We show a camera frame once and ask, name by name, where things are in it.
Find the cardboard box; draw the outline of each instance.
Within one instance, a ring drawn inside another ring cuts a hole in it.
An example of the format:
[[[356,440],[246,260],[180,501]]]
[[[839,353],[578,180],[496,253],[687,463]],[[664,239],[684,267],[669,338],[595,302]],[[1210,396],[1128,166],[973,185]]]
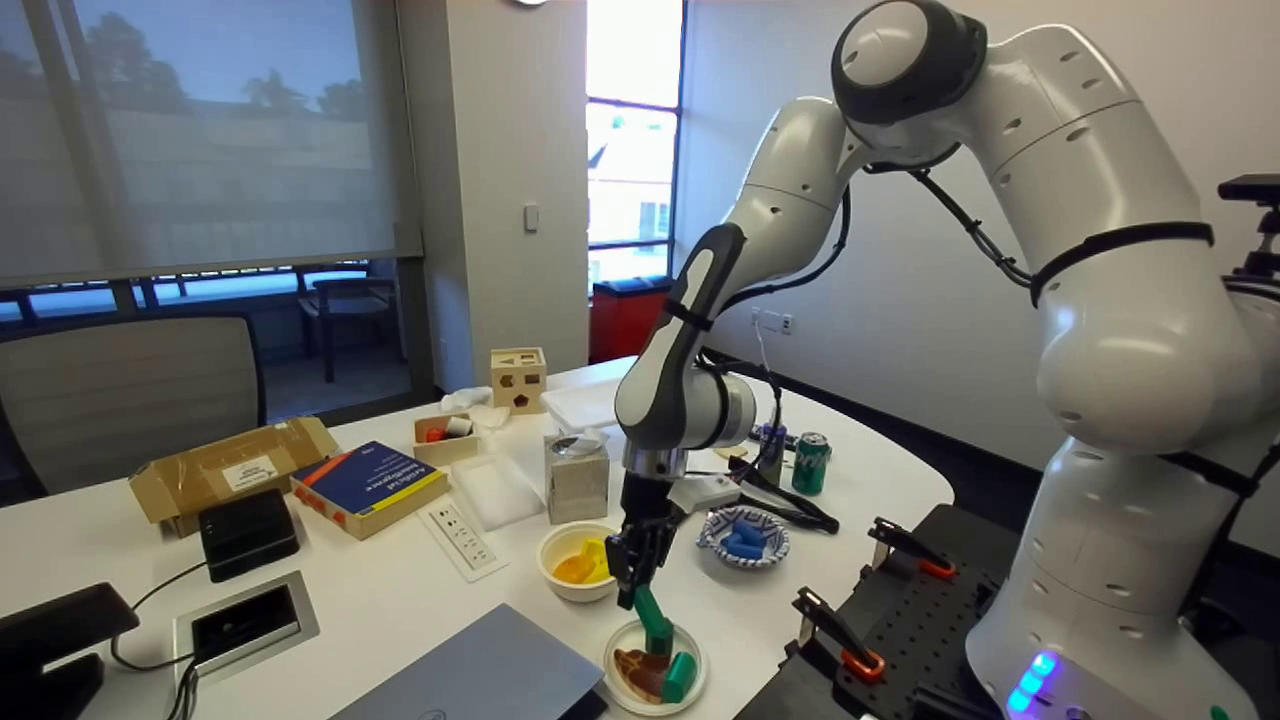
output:
[[[335,455],[335,440],[317,415],[252,427],[214,444],[158,455],[128,475],[136,504],[150,523],[182,534],[202,506],[287,487],[293,472]]]
[[[478,452],[478,436],[469,411],[437,411],[410,420],[410,455],[447,466]]]

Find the bowl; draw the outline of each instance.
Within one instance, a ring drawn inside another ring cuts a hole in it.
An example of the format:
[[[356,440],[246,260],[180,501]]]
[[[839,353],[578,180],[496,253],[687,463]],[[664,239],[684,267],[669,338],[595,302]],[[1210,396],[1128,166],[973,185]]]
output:
[[[539,543],[536,543],[536,567],[544,573],[544,579],[553,583],[553,591],[563,599],[563,604],[599,604],[603,596],[614,591],[614,579],[603,577],[603,579],[584,579],[584,583],[570,583],[570,579],[558,579],[555,577],[555,564],[570,558],[584,553],[587,540],[603,543],[603,534],[613,534],[608,523],[599,518],[577,518],[577,523],[555,523]]]
[[[627,620],[624,629],[614,629],[613,637],[608,637],[608,642],[603,642],[603,688],[608,688],[608,694],[624,709],[624,711],[630,711],[630,717],[679,717],[687,704],[694,704],[701,694],[705,694],[705,688],[709,688],[709,675],[712,675],[712,668],[709,668],[709,660],[705,660],[705,652],[694,647],[694,639],[677,624],[677,642],[672,642],[672,652],[687,652],[691,660],[694,660],[694,675],[691,675],[691,688],[687,688],[687,694],[679,700],[679,704],[654,704],[654,700],[649,700],[649,694],[640,694],[637,688],[630,688],[630,680],[624,680],[624,673],[614,668],[614,660],[613,660],[613,652],[627,652],[627,647],[642,647],[642,629],[640,629],[640,620]]]
[[[761,506],[718,506],[709,515],[701,548],[727,567],[763,573],[789,554],[790,540],[784,523]]]

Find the wall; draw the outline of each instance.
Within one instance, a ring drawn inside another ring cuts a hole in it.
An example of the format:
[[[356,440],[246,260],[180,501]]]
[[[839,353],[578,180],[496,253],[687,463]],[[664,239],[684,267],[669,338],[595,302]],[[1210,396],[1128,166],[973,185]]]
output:
[[[405,0],[399,55],[437,380],[487,383],[498,343],[584,363],[584,3]]]
[[[829,51],[862,0],[691,0],[687,122],[679,134],[679,239],[694,239],[732,203],[735,180],[770,108],[789,94],[829,94]],[[989,24],[990,40],[1029,24],[1083,27],[1138,86],[1178,151],[1203,214],[1219,231],[1219,265],[1251,247],[1260,219],[1219,203],[1237,173],[1280,173],[1280,3],[1273,0],[950,0]],[[936,173],[1007,253],[1010,231],[974,161],[958,151]],[[723,317],[715,346],[756,354],[834,396],[949,432],[994,455],[1040,466],[1060,444],[1030,380],[1040,319],[1025,293],[980,260],[962,231],[910,185],[855,177],[847,257],[813,286]],[[796,310],[790,336],[756,332],[750,310]],[[1242,513],[1237,540],[1280,554],[1273,479]]]

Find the plate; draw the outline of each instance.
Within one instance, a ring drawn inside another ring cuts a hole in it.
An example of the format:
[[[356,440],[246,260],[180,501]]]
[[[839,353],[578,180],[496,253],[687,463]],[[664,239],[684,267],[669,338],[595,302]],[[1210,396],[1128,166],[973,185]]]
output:
[[[712,675],[712,668],[709,668],[709,660],[705,660],[705,652],[694,647],[694,639],[677,624],[677,647],[672,652],[687,652],[691,660],[694,660],[694,680],[691,680],[691,688],[687,688],[687,694],[679,700],[679,704],[652,704],[652,700],[642,700],[637,688],[630,688],[630,680],[624,680],[624,673],[614,668],[614,660],[613,660],[613,652],[614,647],[642,647],[642,629],[640,629],[640,620],[627,620],[624,629],[614,629],[613,637],[608,637],[608,642],[603,642],[603,688],[608,688],[608,694],[624,709],[624,711],[630,711],[630,717],[679,717],[687,704],[694,704],[701,694],[705,694],[705,688],[709,688],[709,675]]]
[[[763,573],[790,553],[784,523],[761,506],[718,506],[701,543],[727,567]]]

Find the yellow object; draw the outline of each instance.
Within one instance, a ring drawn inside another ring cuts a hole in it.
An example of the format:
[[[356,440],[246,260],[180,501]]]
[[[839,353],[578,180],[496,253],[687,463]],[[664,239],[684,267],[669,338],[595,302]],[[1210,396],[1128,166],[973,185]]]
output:
[[[603,534],[587,534],[570,554],[563,554],[553,577],[558,583],[599,583],[608,579]]]

